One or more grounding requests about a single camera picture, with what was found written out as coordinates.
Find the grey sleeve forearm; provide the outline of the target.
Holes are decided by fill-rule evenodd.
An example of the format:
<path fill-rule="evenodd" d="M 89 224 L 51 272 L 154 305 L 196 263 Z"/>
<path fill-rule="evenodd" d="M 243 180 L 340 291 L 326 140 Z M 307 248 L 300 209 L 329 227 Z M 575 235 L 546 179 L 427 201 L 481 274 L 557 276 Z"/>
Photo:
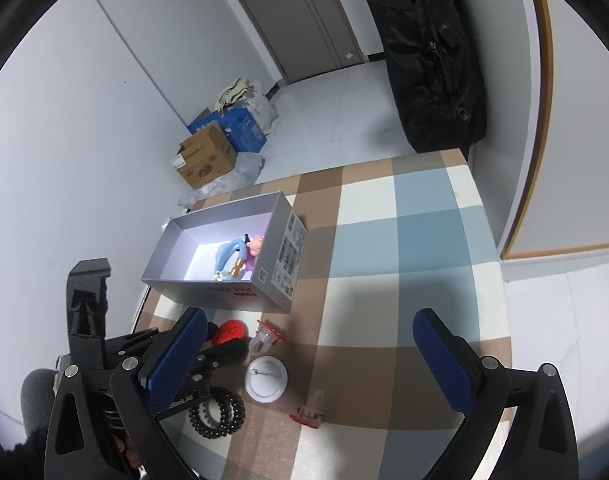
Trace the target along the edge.
<path fill-rule="evenodd" d="M 55 401 L 54 385 L 57 373 L 47 368 L 32 370 L 21 386 L 22 423 L 27 438 L 48 428 Z"/>

